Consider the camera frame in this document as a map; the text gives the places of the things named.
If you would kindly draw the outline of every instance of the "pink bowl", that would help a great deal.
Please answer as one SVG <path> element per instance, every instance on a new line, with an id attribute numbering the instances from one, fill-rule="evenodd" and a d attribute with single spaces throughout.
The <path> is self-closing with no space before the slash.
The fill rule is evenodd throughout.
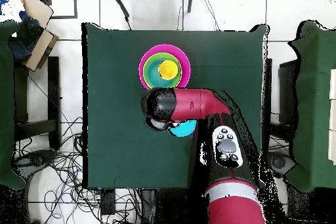
<path id="1" fill-rule="evenodd" d="M 147 89 L 150 90 L 149 86 L 146 84 L 143 76 L 143 71 L 144 71 L 144 63 L 147 61 L 149 57 L 151 57 L 153 54 L 156 53 L 169 53 L 172 54 L 179 62 L 181 65 L 182 69 L 182 77 L 180 80 L 180 83 L 177 85 L 178 88 L 185 88 L 186 85 L 189 82 L 190 79 L 190 63 L 188 60 L 188 57 L 184 54 L 184 52 L 179 49 L 178 47 L 170 44 L 159 44 L 154 47 L 152 47 L 150 50 L 148 50 L 144 56 L 142 56 L 140 65 L 139 65 L 139 77 L 140 81 L 143 84 L 143 86 Z"/>

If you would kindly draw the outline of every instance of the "green bowl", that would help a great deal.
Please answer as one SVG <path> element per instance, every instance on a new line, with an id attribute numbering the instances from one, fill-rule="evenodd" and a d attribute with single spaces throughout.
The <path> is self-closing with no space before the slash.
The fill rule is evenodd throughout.
<path id="1" fill-rule="evenodd" d="M 150 80 L 148 79 L 148 67 L 154 60 L 157 60 L 157 59 L 172 60 L 177 65 L 177 75 L 173 79 L 173 82 L 170 86 L 171 88 L 176 87 L 180 83 L 180 80 L 181 80 L 181 77 L 182 77 L 182 70 L 181 70 L 180 62 L 172 54 L 164 53 L 164 52 L 156 53 L 156 54 L 152 55 L 144 63 L 143 75 L 144 75 L 144 80 L 145 80 L 146 84 L 149 86 L 149 88 L 154 88 L 154 87 L 152 87 L 152 84 L 150 83 Z"/>

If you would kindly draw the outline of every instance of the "yellow ball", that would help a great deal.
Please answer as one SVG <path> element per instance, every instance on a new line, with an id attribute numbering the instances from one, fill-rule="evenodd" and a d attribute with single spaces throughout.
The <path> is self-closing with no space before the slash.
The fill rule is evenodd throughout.
<path id="1" fill-rule="evenodd" d="M 159 65 L 159 75 L 164 80 L 172 80 L 178 73 L 177 65 L 172 60 L 164 60 Z"/>

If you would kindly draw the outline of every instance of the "cardboard box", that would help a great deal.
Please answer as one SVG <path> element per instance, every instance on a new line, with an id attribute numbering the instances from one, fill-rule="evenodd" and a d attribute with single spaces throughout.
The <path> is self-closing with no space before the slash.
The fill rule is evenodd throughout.
<path id="1" fill-rule="evenodd" d="M 58 40 L 57 35 L 45 29 L 50 17 L 53 15 L 53 10 L 40 0 L 21 0 L 21 2 L 24 4 L 27 15 L 36 19 L 39 25 L 44 29 L 31 56 L 23 63 L 31 70 L 35 70 L 36 68 L 42 68 Z"/>

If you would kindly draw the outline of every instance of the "blue cloth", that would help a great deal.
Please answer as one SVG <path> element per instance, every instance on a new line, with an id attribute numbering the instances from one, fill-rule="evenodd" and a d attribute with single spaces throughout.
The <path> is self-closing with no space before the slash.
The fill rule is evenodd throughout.
<path id="1" fill-rule="evenodd" d="M 21 20 L 23 21 L 26 17 L 27 17 L 27 14 L 25 11 L 20 11 L 18 13 L 19 17 L 21 18 Z"/>
<path id="2" fill-rule="evenodd" d="M 0 15 L 2 15 L 2 12 L 1 12 L 1 5 L 7 3 L 8 1 L 7 0 L 0 0 Z"/>
<path id="3" fill-rule="evenodd" d="M 9 39 L 9 47 L 12 49 L 14 58 L 17 61 L 27 60 L 43 32 L 36 19 L 26 16 L 21 23 L 16 37 Z"/>

